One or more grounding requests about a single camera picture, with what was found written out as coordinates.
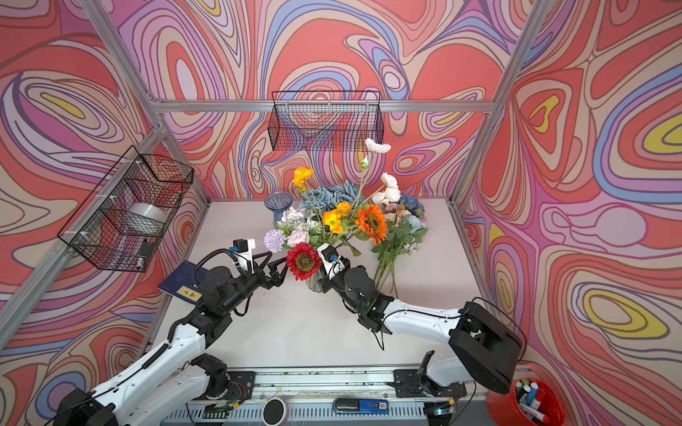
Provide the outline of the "clear ribbed glass vase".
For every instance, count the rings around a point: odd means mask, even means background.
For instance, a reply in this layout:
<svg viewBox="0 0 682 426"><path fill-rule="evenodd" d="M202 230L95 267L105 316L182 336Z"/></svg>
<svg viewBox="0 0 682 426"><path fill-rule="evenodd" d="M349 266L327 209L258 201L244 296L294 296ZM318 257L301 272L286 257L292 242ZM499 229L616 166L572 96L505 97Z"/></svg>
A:
<svg viewBox="0 0 682 426"><path fill-rule="evenodd" d="M313 274L305 282L307 283L307 287L315 293L324 294L330 290L330 284L328 283L326 274L321 270Z"/></svg>

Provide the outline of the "red flower with leaf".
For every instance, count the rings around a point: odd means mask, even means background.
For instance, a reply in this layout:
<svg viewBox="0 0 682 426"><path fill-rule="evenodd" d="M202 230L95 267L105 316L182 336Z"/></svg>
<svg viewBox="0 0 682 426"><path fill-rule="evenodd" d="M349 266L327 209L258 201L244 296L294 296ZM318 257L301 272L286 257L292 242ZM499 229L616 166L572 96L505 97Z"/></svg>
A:
<svg viewBox="0 0 682 426"><path fill-rule="evenodd" d="M320 270L323 261L311 244L302 242L288 252L286 264L296 280L308 280Z"/></svg>

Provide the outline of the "orange poppy stem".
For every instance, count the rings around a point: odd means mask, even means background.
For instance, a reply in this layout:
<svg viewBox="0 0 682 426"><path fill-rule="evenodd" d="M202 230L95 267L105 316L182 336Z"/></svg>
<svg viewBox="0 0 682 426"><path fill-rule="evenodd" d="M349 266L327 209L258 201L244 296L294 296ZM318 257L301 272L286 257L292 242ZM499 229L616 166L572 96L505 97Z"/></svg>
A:
<svg viewBox="0 0 682 426"><path fill-rule="evenodd" d="M335 235L345 232L343 220L352 212L352 205L349 202L341 202L332 209L327 202L323 201L322 195L316 195L310 188L308 181L314 175L314 169L300 167L294 171L293 185L298 188L303 200L314 210L321 223Z"/></svg>

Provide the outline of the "orange sunflower stem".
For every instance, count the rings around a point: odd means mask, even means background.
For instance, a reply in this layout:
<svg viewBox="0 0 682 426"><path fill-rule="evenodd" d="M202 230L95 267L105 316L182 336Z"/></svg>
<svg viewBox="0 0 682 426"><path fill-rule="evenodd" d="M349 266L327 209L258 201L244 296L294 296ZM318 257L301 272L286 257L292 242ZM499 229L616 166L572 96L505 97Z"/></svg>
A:
<svg viewBox="0 0 682 426"><path fill-rule="evenodd" d="M369 236L375 245L380 245L387 237L388 225L380 207L371 205L358 212L355 222L360 230Z"/></svg>

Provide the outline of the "blue rose bunch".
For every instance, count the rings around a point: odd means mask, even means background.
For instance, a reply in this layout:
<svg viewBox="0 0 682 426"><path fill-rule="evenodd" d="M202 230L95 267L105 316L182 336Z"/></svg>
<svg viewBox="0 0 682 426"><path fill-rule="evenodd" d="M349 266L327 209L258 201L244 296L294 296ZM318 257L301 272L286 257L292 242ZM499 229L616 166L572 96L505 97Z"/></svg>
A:
<svg viewBox="0 0 682 426"><path fill-rule="evenodd" d="M311 188L304 193L298 209L302 209L302 211L309 209L320 209L322 212L331 211L342 202L353 204L359 192L360 188L350 181L336 186Z"/></svg>

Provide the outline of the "purple blue glass vase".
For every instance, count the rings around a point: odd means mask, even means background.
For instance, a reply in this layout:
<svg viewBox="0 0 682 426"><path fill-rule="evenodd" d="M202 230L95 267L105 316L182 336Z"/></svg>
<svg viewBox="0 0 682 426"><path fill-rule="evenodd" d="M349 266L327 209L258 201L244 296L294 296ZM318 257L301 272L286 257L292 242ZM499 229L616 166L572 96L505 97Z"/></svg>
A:
<svg viewBox="0 0 682 426"><path fill-rule="evenodd" d="M272 212L274 223L282 219L284 212L291 207L293 201L293 195L287 191L275 191L266 197L265 206Z"/></svg>

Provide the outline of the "white poppy stem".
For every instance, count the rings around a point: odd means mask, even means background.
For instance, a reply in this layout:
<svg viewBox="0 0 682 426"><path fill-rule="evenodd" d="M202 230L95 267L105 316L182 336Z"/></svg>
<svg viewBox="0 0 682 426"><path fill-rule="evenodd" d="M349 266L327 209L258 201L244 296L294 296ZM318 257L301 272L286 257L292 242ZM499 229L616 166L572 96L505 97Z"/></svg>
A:
<svg viewBox="0 0 682 426"><path fill-rule="evenodd" d="M401 198L398 180L385 169L387 156L393 147L379 143L373 138L366 138L363 145L364 158L361 161L363 174L359 190L361 204L371 202L382 206L398 202Z"/></svg>

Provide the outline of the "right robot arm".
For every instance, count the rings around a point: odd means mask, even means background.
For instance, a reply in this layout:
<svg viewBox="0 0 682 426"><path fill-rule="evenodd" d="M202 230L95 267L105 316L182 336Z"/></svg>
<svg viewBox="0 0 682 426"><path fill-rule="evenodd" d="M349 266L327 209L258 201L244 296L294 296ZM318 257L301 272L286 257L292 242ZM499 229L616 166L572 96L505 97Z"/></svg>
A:
<svg viewBox="0 0 682 426"><path fill-rule="evenodd" d="M324 271L347 310L376 337L413 335L451 349L451 356L428 358L424 374L431 383L472 380L492 392L510 392L522 342L485 307L474 301L449 310L411 305L377 290L362 266L334 264Z"/></svg>

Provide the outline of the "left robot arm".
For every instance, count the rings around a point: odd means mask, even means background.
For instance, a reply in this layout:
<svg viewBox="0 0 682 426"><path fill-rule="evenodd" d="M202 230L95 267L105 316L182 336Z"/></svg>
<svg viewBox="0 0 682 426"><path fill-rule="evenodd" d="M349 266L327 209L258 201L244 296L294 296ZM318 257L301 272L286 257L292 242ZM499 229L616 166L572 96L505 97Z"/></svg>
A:
<svg viewBox="0 0 682 426"><path fill-rule="evenodd" d="M192 399L224 399L231 383L226 364L207 349L242 316L258 289L283 284L288 266L272 254L256 257L225 250L235 273L216 266L196 272L193 280L200 300L175 321L161 344L108 381L92 390L73 390L62 401L52 425L158 425Z"/></svg>

